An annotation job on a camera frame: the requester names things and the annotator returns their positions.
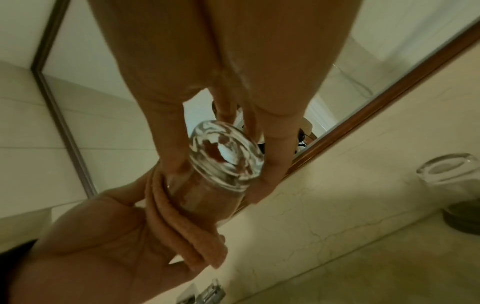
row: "glass container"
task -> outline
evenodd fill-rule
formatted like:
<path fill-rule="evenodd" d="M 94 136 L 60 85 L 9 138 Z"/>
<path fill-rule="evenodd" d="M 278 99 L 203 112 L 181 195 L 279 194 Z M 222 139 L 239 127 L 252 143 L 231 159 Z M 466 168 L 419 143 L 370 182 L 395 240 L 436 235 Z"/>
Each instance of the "glass container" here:
<path fill-rule="evenodd" d="M 204 121 L 190 137 L 188 163 L 167 179 L 167 193 L 181 214 L 211 230 L 234 214 L 263 163 L 258 145 L 241 130 Z"/>
<path fill-rule="evenodd" d="M 468 153 L 440 156 L 422 165 L 417 174 L 438 201 L 448 205 L 443 215 L 450 226 L 480 233 L 480 162 L 476 157 Z"/>

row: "mirror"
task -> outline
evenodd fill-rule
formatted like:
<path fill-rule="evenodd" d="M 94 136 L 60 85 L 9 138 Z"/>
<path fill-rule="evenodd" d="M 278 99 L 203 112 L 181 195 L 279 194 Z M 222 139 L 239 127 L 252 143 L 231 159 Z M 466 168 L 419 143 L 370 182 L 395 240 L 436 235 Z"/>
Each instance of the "mirror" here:
<path fill-rule="evenodd" d="M 476 0 L 365 0 L 305 113 L 296 157 L 479 16 Z M 71 1 L 43 74 L 98 192 L 131 182 L 157 162 L 146 120 L 86 1 Z M 212 100 L 202 91 L 185 104 L 189 132 L 215 118 Z"/>

